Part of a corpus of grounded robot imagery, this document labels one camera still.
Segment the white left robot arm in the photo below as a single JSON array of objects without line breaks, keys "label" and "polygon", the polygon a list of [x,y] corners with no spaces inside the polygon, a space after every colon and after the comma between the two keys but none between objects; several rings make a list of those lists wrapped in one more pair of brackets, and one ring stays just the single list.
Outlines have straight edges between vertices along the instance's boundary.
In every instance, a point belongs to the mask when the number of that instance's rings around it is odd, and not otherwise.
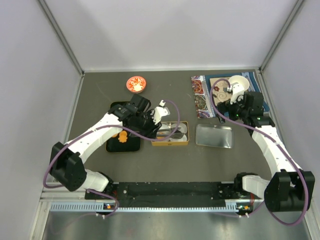
[{"label": "white left robot arm", "polygon": [[70,192],[93,190],[102,198],[114,191],[111,179],[105,174],[85,169],[85,162],[98,148],[121,131],[141,139],[156,142],[162,118],[170,115],[166,106],[173,101],[163,99],[155,107],[145,97],[134,94],[130,101],[113,105],[92,127],[66,143],[57,142],[51,150],[45,175],[51,175],[60,187]]}]

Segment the black round cookie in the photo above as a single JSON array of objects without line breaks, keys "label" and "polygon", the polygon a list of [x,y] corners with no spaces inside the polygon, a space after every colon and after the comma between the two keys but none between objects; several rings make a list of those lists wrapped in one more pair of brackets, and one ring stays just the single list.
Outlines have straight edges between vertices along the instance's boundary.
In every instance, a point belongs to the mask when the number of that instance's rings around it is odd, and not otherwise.
[{"label": "black round cookie", "polygon": [[183,133],[181,133],[181,132],[176,132],[172,137],[173,137],[174,139],[181,139],[183,136],[184,136]]}]

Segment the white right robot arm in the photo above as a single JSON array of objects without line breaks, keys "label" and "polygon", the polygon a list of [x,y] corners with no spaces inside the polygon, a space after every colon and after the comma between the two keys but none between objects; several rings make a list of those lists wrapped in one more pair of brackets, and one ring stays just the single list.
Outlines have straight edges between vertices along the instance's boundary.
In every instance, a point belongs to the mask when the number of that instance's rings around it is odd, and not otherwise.
[{"label": "white right robot arm", "polygon": [[239,198],[250,193],[263,199],[272,212],[305,212],[310,208],[315,185],[311,171],[302,170],[291,158],[281,142],[273,120],[264,114],[264,97],[250,91],[218,103],[216,113],[223,123],[241,120],[251,138],[260,148],[272,175],[265,180],[255,173],[239,173],[233,192]]}]

